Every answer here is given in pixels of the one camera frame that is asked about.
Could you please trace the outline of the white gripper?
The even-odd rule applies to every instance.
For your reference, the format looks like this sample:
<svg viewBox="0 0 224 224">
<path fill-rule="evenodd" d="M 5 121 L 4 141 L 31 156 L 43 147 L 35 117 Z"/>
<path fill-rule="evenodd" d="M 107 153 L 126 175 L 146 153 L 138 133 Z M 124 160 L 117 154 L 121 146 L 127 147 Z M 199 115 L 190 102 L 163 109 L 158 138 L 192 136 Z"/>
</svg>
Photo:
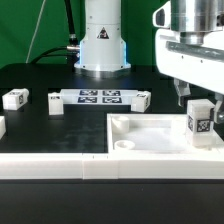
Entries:
<svg viewBox="0 0 224 224">
<path fill-rule="evenodd" d="M 178 32 L 168 29 L 156 32 L 159 72 L 177 78 L 174 86 L 181 107 L 191 94 L 188 83 L 216 92 L 214 121 L 224 122 L 224 30 L 207 34 L 202 46 L 181 44 L 179 40 Z"/>
</svg>

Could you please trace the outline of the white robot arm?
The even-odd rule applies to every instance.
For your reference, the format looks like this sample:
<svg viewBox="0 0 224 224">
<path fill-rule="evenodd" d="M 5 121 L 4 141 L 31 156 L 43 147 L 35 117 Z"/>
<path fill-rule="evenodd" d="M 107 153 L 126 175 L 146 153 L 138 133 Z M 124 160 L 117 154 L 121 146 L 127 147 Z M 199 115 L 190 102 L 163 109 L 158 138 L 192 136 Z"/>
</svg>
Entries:
<svg viewBox="0 0 224 224">
<path fill-rule="evenodd" d="M 121 37 L 121 0 L 84 0 L 86 31 L 79 70 L 95 77 L 127 69 Z M 155 59 L 160 73 L 174 79 L 178 103 L 196 85 L 215 93 L 211 112 L 224 123 L 224 0 L 167 0 L 154 11 Z"/>
</svg>

